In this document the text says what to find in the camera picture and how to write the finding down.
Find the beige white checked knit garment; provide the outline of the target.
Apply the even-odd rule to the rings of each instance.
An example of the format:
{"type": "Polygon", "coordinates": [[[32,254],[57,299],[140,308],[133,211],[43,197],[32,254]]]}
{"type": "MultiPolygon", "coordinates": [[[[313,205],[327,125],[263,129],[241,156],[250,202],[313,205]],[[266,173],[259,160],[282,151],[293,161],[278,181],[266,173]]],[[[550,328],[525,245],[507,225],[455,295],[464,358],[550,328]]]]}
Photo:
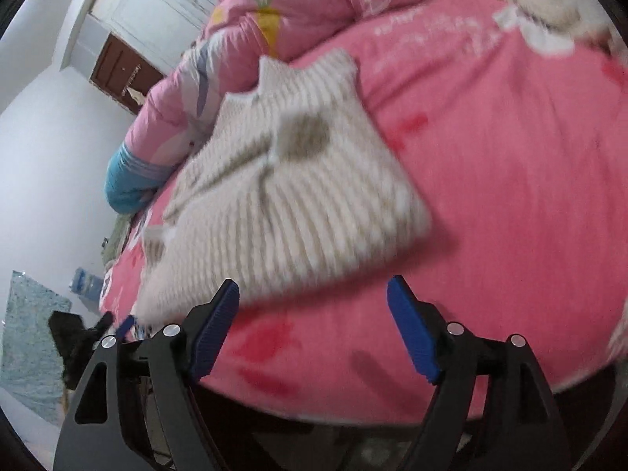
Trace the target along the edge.
{"type": "Polygon", "coordinates": [[[160,225],[146,228],[133,315],[160,327],[225,279],[245,305],[381,266],[431,217],[332,50],[305,68],[263,57],[257,88],[230,94],[212,138],[180,170],[160,225]]]}

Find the teal patterned curtain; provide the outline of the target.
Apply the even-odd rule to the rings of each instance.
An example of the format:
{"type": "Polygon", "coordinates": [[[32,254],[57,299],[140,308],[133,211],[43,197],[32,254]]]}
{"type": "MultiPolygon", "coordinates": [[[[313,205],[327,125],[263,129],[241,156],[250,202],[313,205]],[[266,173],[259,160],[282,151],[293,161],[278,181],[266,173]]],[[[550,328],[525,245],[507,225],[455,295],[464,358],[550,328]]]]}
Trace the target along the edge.
{"type": "Polygon", "coordinates": [[[59,425],[63,418],[63,360],[48,320],[69,312],[71,301],[23,272],[12,273],[2,330],[1,386],[40,418],[59,425]]]}

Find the olive green cloth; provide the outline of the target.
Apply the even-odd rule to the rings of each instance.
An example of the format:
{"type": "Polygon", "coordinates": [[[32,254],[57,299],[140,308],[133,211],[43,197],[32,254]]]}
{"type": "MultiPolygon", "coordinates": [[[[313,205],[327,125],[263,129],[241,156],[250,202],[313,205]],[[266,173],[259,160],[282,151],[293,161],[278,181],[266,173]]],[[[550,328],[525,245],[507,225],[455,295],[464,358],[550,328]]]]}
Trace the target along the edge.
{"type": "Polygon", "coordinates": [[[128,239],[132,216],[118,215],[114,228],[109,237],[105,237],[101,244],[101,259],[105,269],[109,269],[117,260],[128,239]]]}

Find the blue striped pillow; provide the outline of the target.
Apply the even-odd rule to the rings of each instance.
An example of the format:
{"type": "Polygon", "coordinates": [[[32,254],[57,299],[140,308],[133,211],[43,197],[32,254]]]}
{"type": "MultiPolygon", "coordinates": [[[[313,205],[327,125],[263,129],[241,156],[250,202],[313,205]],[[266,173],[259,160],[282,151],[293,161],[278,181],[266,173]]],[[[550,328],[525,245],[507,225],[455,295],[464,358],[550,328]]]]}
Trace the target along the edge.
{"type": "Polygon", "coordinates": [[[175,166],[154,165],[135,156],[123,142],[106,169],[104,194],[112,210],[134,215],[151,203],[175,172],[175,166]]]}

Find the pink floral bed blanket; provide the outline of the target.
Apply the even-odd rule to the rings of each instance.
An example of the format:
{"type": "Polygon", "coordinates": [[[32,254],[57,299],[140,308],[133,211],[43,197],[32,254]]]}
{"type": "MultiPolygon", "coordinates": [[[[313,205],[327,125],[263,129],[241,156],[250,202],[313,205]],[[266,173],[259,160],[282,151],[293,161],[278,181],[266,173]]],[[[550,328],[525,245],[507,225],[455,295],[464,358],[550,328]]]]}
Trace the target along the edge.
{"type": "MultiPolygon", "coordinates": [[[[480,337],[523,335],[553,390],[626,354],[627,72],[563,39],[530,43],[534,29],[500,0],[423,0],[282,62],[305,68],[337,49],[353,58],[363,108],[431,227],[342,281],[252,305],[239,296],[206,388],[311,422],[419,422],[432,389],[387,307],[393,276],[480,337]]],[[[175,179],[212,138],[219,110],[105,274],[101,308],[149,334],[187,314],[160,327],[133,315],[142,236],[162,223],[175,179]]]]}

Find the dark brown door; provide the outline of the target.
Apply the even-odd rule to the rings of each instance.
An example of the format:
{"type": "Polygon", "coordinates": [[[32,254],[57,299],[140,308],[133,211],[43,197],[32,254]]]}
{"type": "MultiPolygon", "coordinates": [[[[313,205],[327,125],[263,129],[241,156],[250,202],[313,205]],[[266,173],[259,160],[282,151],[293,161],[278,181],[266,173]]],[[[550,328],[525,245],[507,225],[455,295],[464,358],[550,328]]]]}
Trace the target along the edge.
{"type": "Polygon", "coordinates": [[[151,87],[164,78],[146,58],[117,36],[110,34],[89,80],[98,89],[136,115],[141,109],[132,94],[144,99],[151,87]]]}

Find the white wardrobe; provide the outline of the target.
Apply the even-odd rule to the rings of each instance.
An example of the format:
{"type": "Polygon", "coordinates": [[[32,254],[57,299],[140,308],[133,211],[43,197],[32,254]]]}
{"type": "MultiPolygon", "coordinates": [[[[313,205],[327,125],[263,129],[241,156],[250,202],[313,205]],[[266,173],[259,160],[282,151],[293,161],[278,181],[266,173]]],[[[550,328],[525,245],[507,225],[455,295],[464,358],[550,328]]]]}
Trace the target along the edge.
{"type": "Polygon", "coordinates": [[[53,64],[89,78],[109,36],[162,73],[170,72],[209,20],[218,0],[72,0],[53,64]]]}

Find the pink patterned quilt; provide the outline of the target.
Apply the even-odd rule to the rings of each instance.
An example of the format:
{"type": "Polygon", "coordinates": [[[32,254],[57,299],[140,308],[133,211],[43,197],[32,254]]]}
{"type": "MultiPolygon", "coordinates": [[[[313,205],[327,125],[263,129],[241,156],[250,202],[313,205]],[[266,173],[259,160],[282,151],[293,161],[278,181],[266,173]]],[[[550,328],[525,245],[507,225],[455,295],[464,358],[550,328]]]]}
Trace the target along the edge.
{"type": "Polygon", "coordinates": [[[287,63],[357,21],[423,0],[219,0],[175,69],[149,90],[124,139],[146,175],[206,141],[221,100],[257,85],[261,57],[287,63]]]}

